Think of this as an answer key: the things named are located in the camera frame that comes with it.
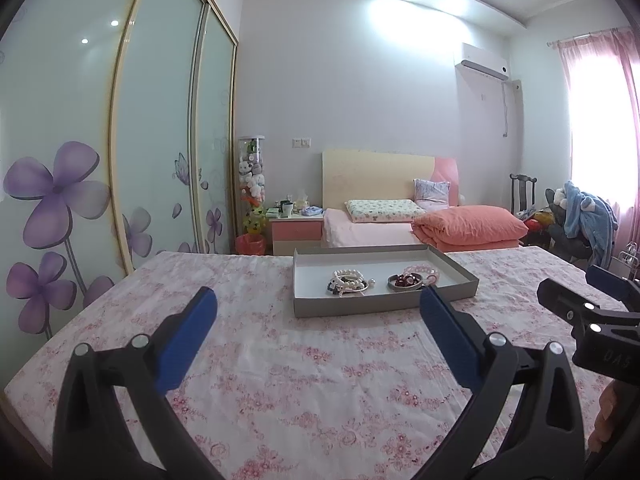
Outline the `right hand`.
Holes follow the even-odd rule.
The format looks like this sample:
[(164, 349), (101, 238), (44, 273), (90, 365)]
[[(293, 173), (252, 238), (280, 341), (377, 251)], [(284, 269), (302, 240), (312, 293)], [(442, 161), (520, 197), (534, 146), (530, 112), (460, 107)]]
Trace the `right hand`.
[(610, 382), (600, 395), (600, 411), (588, 438), (588, 450), (599, 453), (603, 445), (611, 439), (615, 428), (613, 412), (617, 405), (616, 382)]

